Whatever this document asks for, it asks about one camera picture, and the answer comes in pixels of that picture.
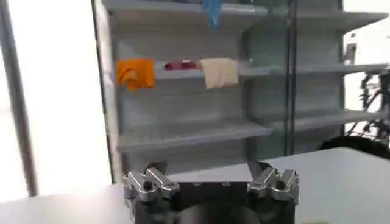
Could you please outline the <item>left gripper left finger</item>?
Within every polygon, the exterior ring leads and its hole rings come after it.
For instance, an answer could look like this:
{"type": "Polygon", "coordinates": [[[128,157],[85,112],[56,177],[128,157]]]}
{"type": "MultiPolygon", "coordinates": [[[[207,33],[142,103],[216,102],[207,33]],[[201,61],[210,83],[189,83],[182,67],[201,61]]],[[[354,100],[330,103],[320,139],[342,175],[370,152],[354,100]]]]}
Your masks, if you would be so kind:
{"type": "Polygon", "coordinates": [[[137,198],[143,202],[152,202],[158,196],[173,199],[179,193],[180,185],[165,175],[166,168],[167,162],[152,162],[142,172],[128,171],[122,177],[124,198],[137,198]]]}

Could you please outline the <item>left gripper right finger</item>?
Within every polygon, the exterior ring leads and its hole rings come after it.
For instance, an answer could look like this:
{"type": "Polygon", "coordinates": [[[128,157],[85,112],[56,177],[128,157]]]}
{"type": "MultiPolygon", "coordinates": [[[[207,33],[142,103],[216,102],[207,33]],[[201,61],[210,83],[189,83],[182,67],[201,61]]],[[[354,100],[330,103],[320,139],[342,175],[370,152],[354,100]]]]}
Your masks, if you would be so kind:
{"type": "Polygon", "coordinates": [[[280,173],[276,167],[262,161],[247,163],[253,180],[247,191],[257,198],[271,197],[276,201],[299,200],[299,175],[295,170],[280,173]]]}

